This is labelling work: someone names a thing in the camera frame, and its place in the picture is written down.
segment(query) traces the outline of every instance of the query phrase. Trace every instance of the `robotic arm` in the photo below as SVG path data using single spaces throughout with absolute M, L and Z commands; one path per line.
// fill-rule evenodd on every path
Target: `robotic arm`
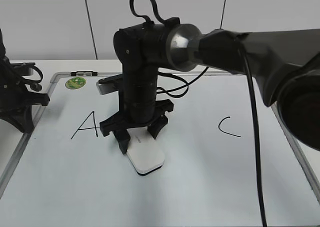
M 39 74 L 39 80 L 23 77 L 31 76 L 33 70 Z M 0 119 L 23 133 L 31 133 L 34 129 L 32 106 L 47 106 L 50 101 L 48 94 L 36 93 L 42 89 L 42 79 L 43 74 L 35 63 L 10 63 L 0 29 Z M 26 85 L 36 92 L 28 91 Z
M 122 74 L 101 79 L 101 94 L 119 91 L 119 112 L 100 123 L 104 136 L 113 132 L 126 153 L 129 128 L 148 127 L 156 138 L 168 123 L 165 112 L 170 100 L 156 101 L 158 69 L 187 72 L 197 65 L 244 74 L 239 48 L 245 51 L 263 103 L 277 102 L 281 120 L 303 143 L 320 150 L 320 29 L 276 32 L 232 32 L 216 29 L 202 34 L 178 17 L 162 19 L 155 0 L 150 0 L 155 24 L 145 22 L 117 31 L 114 50 L 122 63 Z

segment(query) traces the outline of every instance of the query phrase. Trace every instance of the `black wire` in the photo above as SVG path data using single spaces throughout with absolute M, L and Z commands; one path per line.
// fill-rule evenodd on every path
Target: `black wire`
M 262 190 L 262 172 L 261 172 L 261 154 L 260 154 L 260 138 L 259 138 L 259 122 L 258 122 L 258 111 L 257 103 L 255 97 L 255 89 L 252 80 L 252 74 L 249 67 L 249 62 L 247 59 L 246 51 L 244 50 L 240 41 L 238 41 L 239 49 L 238 53 L 243 60 L 243 68 L 248 82 L 251 111 L 252 111 L 252 120 L 253 120 L 253 134 L 254 134 L 254 150 L 255 150 L 255 171 L 256 171 L 256 186 L 257 194 L 259 200 L 259 208 L 261 215 L 261 222 L 263 227 L 267 227 L 265 204 L 264 204 L 264 195 Z
M 194 82 L 196 82 L 201 76 L 203 76 L 203 75 L 207 72 L 208 69 L 209 69 L 209 67 L 206 67 L 197 77 L 195 77 L 193 80 L 191 80 L 190 82 L 187 82 L 185 85 L 182 85 L 182 86 L 180 86 L 180 87 L 172 88 L 172 89 L 168 89 L 168 90 L 165 90 L 165 89 L 163 89 L 163 88 L 161 88 L 161 87 L 158 87 L 158 89 L 161 88 L 161 89 L 163 89 L 163 90 L 157 92 L 157 94 L 164 94 L 164 93 L 168 94 L 168 93 L 170 93 L 170 92 L 178 91 L 178 90 L 181 90 L 181 89 L 183 89 L 183 88 L 189 87 L 191 84 L 193 84 Z
M 95 59 L 98 59 L 98 54 L 97 54 L 97 49 L 96 49 L 96 42 L 95 42 L 95 37 L 94 37 L 94 32 L 92 30 L 92 25 L 91 25 L 91 18 L 89 14 L 89 8 L 88 8 L 88 2 L 87 0 L 84 0 L 85 3 L 85 8 L 86 8 L 86 15 L 88 16 L 88 21 L 89 21 L 89 26 L 90 26 L 90 32 L 91 32 L 91 38 L 93 42 L 93 49 L 94 49 L 94 54 L 95 54 Z
M 222 23 L 223 23 L 223 21 L 224 21 L 226 2 L 227 2 L 227 0 L 224 0 L 224 2 L 223 2 L 223 9 L 222 9 L 221 22 L 220 22 L 220 29 L 222 29 Z

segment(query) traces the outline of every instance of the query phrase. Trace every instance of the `white wall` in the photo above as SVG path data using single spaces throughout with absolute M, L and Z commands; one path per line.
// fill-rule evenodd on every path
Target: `white wall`
M 94 59 L 84 0 L 0 0 L 11 60 Z
M 129 0 L 87 0 L 99 59 L 115 59 L 118 28 L 142 22 Z M 177 16 L 204 33 L 218 28 L 224 0 L 157 0 L 163 18 Z M 148 0 L 138 12 L 151 17 Z M 223 28 L 276 31 L 320 28 L 319 0 L 227 0 Z M 12 60 L 94 59 L 85 0 L 0 0 L 0 28 Z
M 239 32 L 320 29 L 319 0 L 227 0 L 224 29 Z

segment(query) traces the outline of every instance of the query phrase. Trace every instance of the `whiteboard frame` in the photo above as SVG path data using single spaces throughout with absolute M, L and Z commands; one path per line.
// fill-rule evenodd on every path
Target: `whiteboard frame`
M 200 74 L 200 72 L 181 73 L 181 72 L 176 72 L 176 71 L 170 71 L 168 73 L 177 74 L 179 76 L 197 76 Z M 119 72 L 99 72 L 94 77 L 106 78 L 106 77 L 119 75 L 119 74 L 121 74 L 121 73 L 119 73 Z M 204 75 L 205 76 L 231 76 L 232 74 L 230 74 L 229 72 L 226 72 L 226 71 L 208 71 Z M 72 75 L 71 72 L 57 72 L 57 73 L 55 73 L 52 76 L 52 78 L 50 80 L 50 84 L 46 90 L 49 97 L 51 97 L 51 95 L 54 92 L 55 87 L 60 79 L 69 78 L 69 77 L 73 77 L 73 76 L 74 75 Z M 91 71 L 77 71 L 76 76 L 92 77 L 92 72 Z M 46 109 L 45 106 L 38 106 L 37 107 L 36 114 L 33 118 L 34 127 L 37 126 L 45 109 Z M 278 110 L 277 110 L 277 104 L 276 103 L 273 104 L 271 106 L 271 109 L 272 109 L 277 121 L 279 122 L 280 127 L 282 128 L 283 133 L 284 133 L 296 159 L 298 160 L 298 162 L 299 162 L 299 164 L 300 164 L 300 166 L 301 166 L 301 168 L 302 168 L 302 170 L 303 170 L 303 172 L 309 182 L 317 201 L 320 204 L 320 183 L 319 183 L 317 176 L 314 173 L 314 170 L 310 166 L 310 164 L 309 164 L 305 154 L 303 153 L 302 148 L 300 147 L 297 139 L 286 129 L 285 125 L 282 123 L 280 116 L 279 116 L 279 113 L 278 113 Z M 3 196 L 3 193 L 9 183 L 16 167 L 18 166 L 18 163 L 19 163 L 19 161 L 20 161 L 20 159 L 26 149 L 26 146 L 27 146 L 28 141 L 31 136 L 32 136 L 32 132 L 31 133 L 24 133 L 22 135 L 20 141 L 18 142 L 11 158 L 9 159 L 9 161 L 8 161 L 8 163 L 7 163 L 5 169 L 0 177 L 0 200 L 1 200 L 1 197 Z

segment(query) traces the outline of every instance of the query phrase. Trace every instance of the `round sticker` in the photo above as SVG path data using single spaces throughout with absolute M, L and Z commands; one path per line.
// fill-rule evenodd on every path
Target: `round sticker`
M 65 87 L 67 87 L 69 90 L 77 90 L 83 87 L 86 84 L 86 80 L 82 77 L 74 77 L 69 79 L 65 83 Z

